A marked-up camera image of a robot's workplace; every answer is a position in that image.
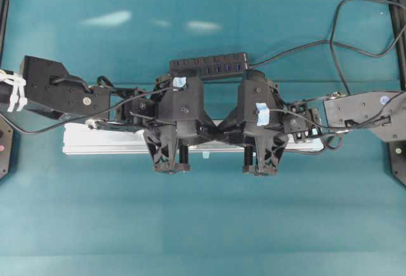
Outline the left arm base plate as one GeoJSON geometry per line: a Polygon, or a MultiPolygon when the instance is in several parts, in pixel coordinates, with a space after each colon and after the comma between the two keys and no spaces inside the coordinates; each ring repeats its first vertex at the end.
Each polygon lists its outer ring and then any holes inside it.
{"type": "Polygon", "coordinates": [[[0,179],[3,179],[8,174],[10,168],[10,157],[13,146],[13,129],[4,119],[1,119],[0,130],[0,179]]]}

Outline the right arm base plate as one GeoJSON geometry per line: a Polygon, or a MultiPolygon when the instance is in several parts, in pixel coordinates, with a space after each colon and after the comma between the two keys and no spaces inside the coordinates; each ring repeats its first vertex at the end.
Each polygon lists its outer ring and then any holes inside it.
{"type": "Polygon", "coordinates": [[[376,136],[381,144],[374,160],[382,165],[384,172],[390,171],[390,175],[405,188],[405,130],[394,132],[384,129],[376,136]]]}

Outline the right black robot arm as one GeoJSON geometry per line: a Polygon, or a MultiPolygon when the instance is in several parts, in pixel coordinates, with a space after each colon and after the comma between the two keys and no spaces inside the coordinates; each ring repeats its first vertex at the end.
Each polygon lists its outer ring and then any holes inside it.
{"type": "Polygon", "coordinates": [[[278,84],[250,71],[238,87],[237,106],[218,125],[218,140],[244,149],[243,171],[256,176],[277,172],[288,142],[319,139],[323,149],[346,133],[366,129],[385,143],[405,141],[405,92],[371,91],[321,97],[326,124],[309,100],[288,103],[278,84]]]}

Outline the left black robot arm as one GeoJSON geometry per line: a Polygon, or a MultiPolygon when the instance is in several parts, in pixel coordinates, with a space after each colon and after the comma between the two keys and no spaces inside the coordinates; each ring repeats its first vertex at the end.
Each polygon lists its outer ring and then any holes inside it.
{"type": "Polygon", "coordinates": [[[1,71],[1,103],[8,112],[29,110],[55,121],[85,124],[96,131],[142,132],[154,170],[188,171],[188,150],[214,138],[216,126],[204,110],[204,85],[192,70],[167,74],[152,91],[123,88],[101,76],[91,86],[60,62],[33,56],[20,72],[1,71]]]}

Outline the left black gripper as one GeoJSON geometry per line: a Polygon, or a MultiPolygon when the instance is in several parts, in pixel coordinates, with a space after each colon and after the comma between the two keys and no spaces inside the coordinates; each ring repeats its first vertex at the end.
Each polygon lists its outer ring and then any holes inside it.
{"type": "Polygon", "coordinates": [[[153,170],[160,173],[174,174],[190,170],[188,163],[188,148],[191,145],[202,143],[206,133],[206,112],[203,113],[203,122],[199,126],[198,137],[192,139],[179,139],[175,124],[160,121],[157,118],[157,107],[163,94],[170,89],[169,81],[156,84],[156,94],[151,96],[155,107],[153,123],[144,129],[144,139],[153,161],[153,170]]]}

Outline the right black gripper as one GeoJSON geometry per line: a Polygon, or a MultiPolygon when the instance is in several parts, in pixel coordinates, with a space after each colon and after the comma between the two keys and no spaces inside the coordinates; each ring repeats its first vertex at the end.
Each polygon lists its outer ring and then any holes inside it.
{"type": "MultiPolygon", "coordinates": [[[[278,86],[274,82],[272,84],[276,90],[275,98],[278,103],[278,108],[273,109],[282,109],[284,103],[279,95],[278,86]]],[[[240,131],[224,130],[222,122],[225,119],[218,124],[219,141],[244,149],[244,164],[242,166],[244,173],[255,176],[269,176],[277,173],[277,166],[287,146],[289,137],[284,132],[283,115],[278,112],[271,112],[271,115],[280,116],[283,125],[280,132],[266,130],[262,135],[250,137],[243,135],[240,131]]]]}

